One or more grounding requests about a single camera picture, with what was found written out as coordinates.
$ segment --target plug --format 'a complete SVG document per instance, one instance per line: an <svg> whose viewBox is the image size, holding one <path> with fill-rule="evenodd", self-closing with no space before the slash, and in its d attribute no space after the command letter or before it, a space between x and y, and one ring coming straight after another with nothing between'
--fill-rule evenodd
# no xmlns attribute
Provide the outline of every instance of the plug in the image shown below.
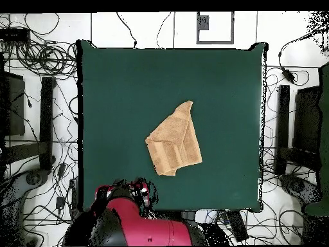
<svg viewBox="0 0 329 247"><path fill-rule="evenodd" d="M60 211L64 209L65 205L65 197L58 196L56 198L56 209L58 209L58 214L60 214Z"/></svg>
<svg viewBox="0 0 329 247"><path fill-rule="evenodd" d="M293 76L293 74L285 68L282 68L282 75L292 84L295 84L295 77Z"/></svg>
<svg viewBox="0 0 329 247"><path fill-rule="evenodd" d="M60 164L58 172L57 172L57 176L58 176L59 181L63 178L65 170L66 170L66 165L65 164Z"/></svg>

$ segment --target black border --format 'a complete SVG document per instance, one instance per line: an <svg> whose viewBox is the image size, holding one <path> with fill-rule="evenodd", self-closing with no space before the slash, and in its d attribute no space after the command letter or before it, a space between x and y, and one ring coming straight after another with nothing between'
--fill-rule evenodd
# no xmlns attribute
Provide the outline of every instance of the black border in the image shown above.
<svg viewBox="0 0 329 247"><path fill-rule="evenodd" d="M77 80L77 87L78 87L78 169L79 169L79 180L78 180L78 210L84 211L84 146L83 146L83 136L84 136L84 105L83 105L83 97L84 97L84 89L82 86L84 76L82 73L82 55L83 55L83 49L81 46L81 42L86 41L88 42L92 47L97 48L91 41L88 40L77 40L76 41L76 65L77 65L77 74L78 74L78 80ZM236 48L168 48L165 50L236 50L236 51L253 51L255 47L259 44L264 44L263 49L263 60L261 63L261 71L263 78L263 91L262 91L262 98L261 100L261 133L260 133L260 150L259 150L259 170L260 170L260 179L258 181L259 187L258 187L258 202L260 204L259 210L252 210L251 208L241 208L241 209L248 209L251 212L261 212L263 210L263 203L262 203L262 185L263 185L263 151L264 151L264 129L265 129L265 105L266 105L266 72L267 72L267 51L269 50L269 44L266 42L256 42L254 43L249 49L247 50L241 50ZM162 50L162 49L155 49L155 48L145 48L145 49L153 49L153 50Z"/></svg>

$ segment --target power cord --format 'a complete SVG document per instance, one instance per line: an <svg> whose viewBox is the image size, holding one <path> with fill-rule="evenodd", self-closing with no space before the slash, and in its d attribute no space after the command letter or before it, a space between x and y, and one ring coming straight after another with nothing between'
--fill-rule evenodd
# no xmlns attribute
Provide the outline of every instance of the power cord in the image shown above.
<svg viewBox="0 0 329 247"><path fill-rule="evenodd" d="M126 22L124 22L123 19L119 16L119 13L118 12L116 12L116 15L118 16L118 18L120 19L120 21L128 28L128 30L130 32L130 36L134 39L134 48L136 48L137 40L134 38L134 36L132 36L131 29L128 27L128 25L126 24Z"/></svg>

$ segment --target green table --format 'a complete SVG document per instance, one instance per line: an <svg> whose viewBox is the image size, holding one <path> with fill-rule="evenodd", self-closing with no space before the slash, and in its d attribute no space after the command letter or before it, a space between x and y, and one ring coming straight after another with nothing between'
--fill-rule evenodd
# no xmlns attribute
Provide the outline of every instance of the green table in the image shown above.
<svg viewBox="0 0 329 247"><path fill-rule="evenodd" d="M84 209L96 187L136 177L156 186L156 210L259 209L264 43L250 50L77 46ZM203 162L158 176L145 138L187 100Z"/></svg>

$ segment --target folded towel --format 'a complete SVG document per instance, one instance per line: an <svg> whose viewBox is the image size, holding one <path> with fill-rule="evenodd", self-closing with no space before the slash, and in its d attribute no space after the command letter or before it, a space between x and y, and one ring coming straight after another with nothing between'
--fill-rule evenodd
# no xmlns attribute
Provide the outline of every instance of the folded towel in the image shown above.
<svg viewBox="0 0 329 247"><path fill-rule="evenodd" d="M191 119L193 102L178 106L145 140L157 174L175 176L176 170L202 162Z"/></svg>

